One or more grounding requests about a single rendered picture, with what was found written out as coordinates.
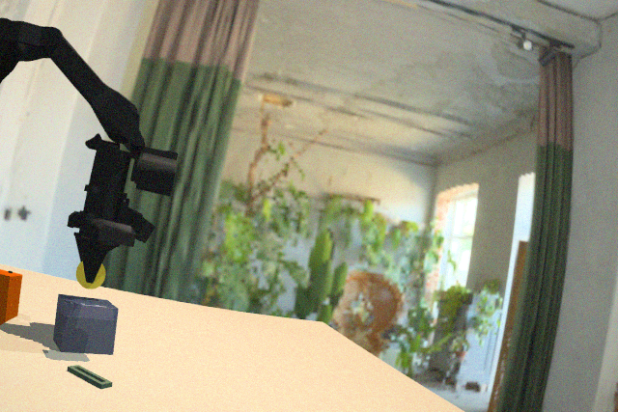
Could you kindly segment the dark green coin holder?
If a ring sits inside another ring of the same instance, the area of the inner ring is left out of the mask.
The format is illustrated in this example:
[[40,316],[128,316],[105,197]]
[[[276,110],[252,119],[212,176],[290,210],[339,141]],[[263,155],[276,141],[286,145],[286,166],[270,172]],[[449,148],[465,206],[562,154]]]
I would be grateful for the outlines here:
[[68,372],[74,374],[75,376],[89,382],[90,384],[100,388],[100,389],[106,389],[106,388],[111,388],[113,386],[113,382],[93,373],[92,371],[86,370],[85,368],[82,368],[79,365],[74,365],[74,366],[68,366],[67,368]]

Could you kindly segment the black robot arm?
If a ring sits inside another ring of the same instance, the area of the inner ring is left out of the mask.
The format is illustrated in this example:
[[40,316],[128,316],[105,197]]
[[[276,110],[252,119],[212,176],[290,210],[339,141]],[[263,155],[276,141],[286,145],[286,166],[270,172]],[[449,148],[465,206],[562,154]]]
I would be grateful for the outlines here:
[[[0,84],[18,62],[50,58],[89,102],[107,136],[115,142],[104,141],[99,134],[85,142],[97,151],[90,178],[125,186],[129,162],[134,158],[130,181],[136,188],[171,196],[178,153],[145,148],[138,108],[104,84],[63,36],[52,26],[0,18]],[[120,150],[120,144],[130,152]],[[117,223],[131,226],[135,239],[146,243],[155,226],[128,205],[129,199],[122,200]]]

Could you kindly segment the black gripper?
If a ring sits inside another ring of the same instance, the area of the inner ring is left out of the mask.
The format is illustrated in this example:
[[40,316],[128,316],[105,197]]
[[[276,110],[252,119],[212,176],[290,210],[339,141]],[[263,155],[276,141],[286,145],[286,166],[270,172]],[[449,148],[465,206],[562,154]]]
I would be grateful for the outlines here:
[[84,189],[87,191],[84,210],[74,211],[69,216],[67,226],[80,229],[74,235],[87,283],[95,281],[110,250],[119,245],[134,246],[136,233],[133,228],[117,223],[121,202],[126,201],[124,188],[120,184],[90,178]]

